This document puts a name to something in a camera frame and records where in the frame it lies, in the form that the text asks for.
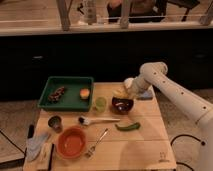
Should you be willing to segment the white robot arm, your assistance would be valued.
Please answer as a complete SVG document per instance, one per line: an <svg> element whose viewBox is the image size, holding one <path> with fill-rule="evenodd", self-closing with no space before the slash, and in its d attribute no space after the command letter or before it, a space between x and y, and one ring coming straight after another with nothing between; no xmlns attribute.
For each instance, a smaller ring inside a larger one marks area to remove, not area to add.
<svg viewBox="0 0 213 171"><path fill-rule="evenodd" d="M204 142L195 171L213 171L213 104L169 79L167 72L164 62L144 63L138 76L124 80L125 90L130 98L136 98L153 85L191 118L201 129Z"/></svg>

